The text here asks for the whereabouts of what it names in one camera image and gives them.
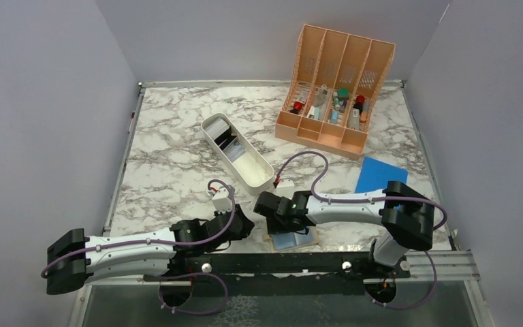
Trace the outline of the white oblong plastic tray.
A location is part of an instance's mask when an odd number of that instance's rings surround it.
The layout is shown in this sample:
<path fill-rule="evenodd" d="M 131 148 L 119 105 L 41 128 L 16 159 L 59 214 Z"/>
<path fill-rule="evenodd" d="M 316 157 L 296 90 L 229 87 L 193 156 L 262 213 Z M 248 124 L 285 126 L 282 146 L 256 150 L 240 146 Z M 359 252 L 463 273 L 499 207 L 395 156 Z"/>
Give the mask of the white oblong plastic tray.
<path fill-rule="evenodd" d="M 274 169 L 223 113 L 201 122 L 204 138 L 243 189 L 256 196 L 273 182 Z"/>

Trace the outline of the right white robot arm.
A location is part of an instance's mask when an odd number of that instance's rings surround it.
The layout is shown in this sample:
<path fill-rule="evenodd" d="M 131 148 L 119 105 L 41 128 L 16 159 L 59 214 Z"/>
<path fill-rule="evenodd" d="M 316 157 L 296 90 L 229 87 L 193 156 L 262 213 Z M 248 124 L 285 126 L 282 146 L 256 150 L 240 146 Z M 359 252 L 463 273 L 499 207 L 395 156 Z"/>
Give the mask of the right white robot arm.
<path fill-rule="evenodd" d="M 254 212 L 279 233 L 301 232 L 334 222 L 368 223 L 386 229 L 373 243 L 366 269 L 382 277 L 410 250 L 432 249 L 435 205 L 399 181 L 366 193 L 326 194 L 296 191 L 292 197 L 261 193 Z"/>

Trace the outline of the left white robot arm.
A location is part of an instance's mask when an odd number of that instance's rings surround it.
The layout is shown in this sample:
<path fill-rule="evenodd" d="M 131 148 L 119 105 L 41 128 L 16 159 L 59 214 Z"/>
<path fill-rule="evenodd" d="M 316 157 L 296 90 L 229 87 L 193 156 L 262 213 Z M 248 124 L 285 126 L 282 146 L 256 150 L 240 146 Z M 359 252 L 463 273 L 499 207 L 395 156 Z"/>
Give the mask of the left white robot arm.
<path fill-rule="evenodd" d="M 186 273 L 185 258 L 247 238 L 254 226 L 236 206 L 234 211 L 215 212 L 212 219 L 181 220 L 144 234 L 86 236 L 82 228 L 72 229 L 47 249 L 42 271 L 46 293 L 66 294 L 88 281 L 129 275 L 166 275 L 176 280 Z"/>

